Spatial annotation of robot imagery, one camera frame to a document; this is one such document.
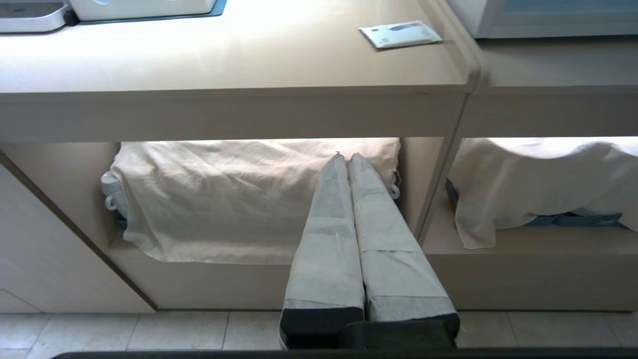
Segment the floor tile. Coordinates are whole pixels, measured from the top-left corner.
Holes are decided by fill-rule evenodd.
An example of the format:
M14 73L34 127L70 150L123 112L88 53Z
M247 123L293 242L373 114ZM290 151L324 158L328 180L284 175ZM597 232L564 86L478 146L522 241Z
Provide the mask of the floor tile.
M459 312L461 331L456 337L459 348L512 348L516 338L502 312Z
M29 354L28 349L0 349L2 359L25 359Z
M619 346L602 313L508 313L521 347Z
M605 319L616 334L620 345L638 347L638 312L632 314L605 314Z
M231 312L224 350L281 350L280 312Z
M31 348L48 319L46 314L0 314L0 348Z
M137 318L133 314L52 316L27 359L49 359L68 351L125 350Z
M228 312L142 314L130 349L221 349Z

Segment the tile floor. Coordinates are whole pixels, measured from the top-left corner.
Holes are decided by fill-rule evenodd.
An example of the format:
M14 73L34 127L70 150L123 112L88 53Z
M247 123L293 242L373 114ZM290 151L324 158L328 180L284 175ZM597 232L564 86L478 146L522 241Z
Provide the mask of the tile floor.
M460 312L461 348L638 346L638 314ZM1 314L0 358L65 351L278 350L277 312Z

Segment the white packet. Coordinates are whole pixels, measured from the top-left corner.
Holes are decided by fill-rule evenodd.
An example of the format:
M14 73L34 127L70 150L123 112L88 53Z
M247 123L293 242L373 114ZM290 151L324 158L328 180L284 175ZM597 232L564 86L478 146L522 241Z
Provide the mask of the white packet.
M377 49L424 45L443 40L436 31L425 25L421 20L403 22L401 24L360 27L359 30Z

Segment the white fabric wrap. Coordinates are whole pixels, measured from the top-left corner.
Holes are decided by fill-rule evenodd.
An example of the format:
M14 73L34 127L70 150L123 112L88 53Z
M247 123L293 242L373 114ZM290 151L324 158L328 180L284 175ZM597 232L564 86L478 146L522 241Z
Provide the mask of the white fabric wrap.
M390 187L397 138L123 142L124 239L160 261L290 264L337 151L362 151Z
M464 139L449 174L467 249L496 245L497 229L580 207L622 213L638 229L638 138Z
M402 321L456 313L370 163L354 155L349 173L369 319Z
M284 308L364 306L352 195L343 156L323 168L286 288Z

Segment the white cloth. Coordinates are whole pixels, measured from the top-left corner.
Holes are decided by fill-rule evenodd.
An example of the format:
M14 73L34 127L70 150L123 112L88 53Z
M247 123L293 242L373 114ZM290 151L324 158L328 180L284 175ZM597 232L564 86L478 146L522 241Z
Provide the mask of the white cloth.
M361 151L388 187L399 140L123 142L124 239L160 261L290 264L323 165Z
M317 183L284 308L363 309L364 297L348 169L344 157L336 155Z
M368 318L402 321L456 313L370 163L356 154L349 173Z
M577 208L622 213L638 230L638 137L464 139L449 174L467 249L496 245L496 229Z

